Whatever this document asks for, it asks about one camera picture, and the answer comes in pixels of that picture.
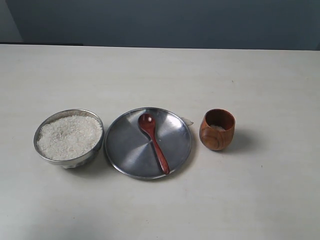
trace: wall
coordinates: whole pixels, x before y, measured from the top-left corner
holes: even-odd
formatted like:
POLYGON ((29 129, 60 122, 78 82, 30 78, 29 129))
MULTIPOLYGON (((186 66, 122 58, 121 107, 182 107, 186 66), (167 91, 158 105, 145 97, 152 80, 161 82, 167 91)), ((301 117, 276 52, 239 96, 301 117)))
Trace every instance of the wall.
POLYGON ((320 42, 320 0, 9 0, 8 6, 27 42, 292 50, 314 50, 320 42))
POLYGON ((22 42, 5 0, 0 0, 0 42, 22 42))

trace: cup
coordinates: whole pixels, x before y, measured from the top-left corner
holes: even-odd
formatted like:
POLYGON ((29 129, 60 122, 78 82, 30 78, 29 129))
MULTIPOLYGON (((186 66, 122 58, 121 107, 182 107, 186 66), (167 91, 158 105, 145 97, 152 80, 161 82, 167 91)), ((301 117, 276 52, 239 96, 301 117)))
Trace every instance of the cup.
POLYGON ((230 112, 212 109, 202 120, 199 130, 200 140, 210 150, 225 149, 234 138, 235 124, 236 120, 230 112))

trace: table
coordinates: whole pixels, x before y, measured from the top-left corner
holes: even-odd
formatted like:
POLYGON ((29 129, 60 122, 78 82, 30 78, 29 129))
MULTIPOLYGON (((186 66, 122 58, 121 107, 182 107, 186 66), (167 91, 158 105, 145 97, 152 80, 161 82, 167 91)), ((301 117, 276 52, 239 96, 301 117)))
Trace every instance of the table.
POLYGON ((0 239, 301 240, 320 236, 320 52, 0 45, 0 239), (187 163, 136 180, 104 159, 65 170, 33 136, 50 115, 160 107, 194 122, 187 163), (222 152, 198 137, 222 108, 222 152))

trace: spoon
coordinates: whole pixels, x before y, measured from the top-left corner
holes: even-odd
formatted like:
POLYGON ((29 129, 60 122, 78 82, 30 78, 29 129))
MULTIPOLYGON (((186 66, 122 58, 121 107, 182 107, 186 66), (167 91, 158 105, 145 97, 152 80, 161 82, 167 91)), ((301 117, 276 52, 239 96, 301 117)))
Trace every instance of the spoon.
POLYGON ((139 117, 138 124, 140 129, 151 138, 161 170, 165 175, 168 175, 170 173, 168 162, 155 138, 156 120, 150 114, 145 113, 139 117))

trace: plate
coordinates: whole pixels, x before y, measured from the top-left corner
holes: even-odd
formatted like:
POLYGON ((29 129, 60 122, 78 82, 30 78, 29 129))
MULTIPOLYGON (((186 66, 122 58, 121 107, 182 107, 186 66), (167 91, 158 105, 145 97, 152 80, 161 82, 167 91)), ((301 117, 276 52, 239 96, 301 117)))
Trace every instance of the plate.
POLYGON ((142 114, 154 117, 155 138, 165 156, 170 174, 187 160, 192 135, 185 122, 174 113, 156 107, 143 107, 118 117, 106 132, 105 156, 121 173, 136 179, 157 179, 162 173, 150 138, 139 128, 142 114))

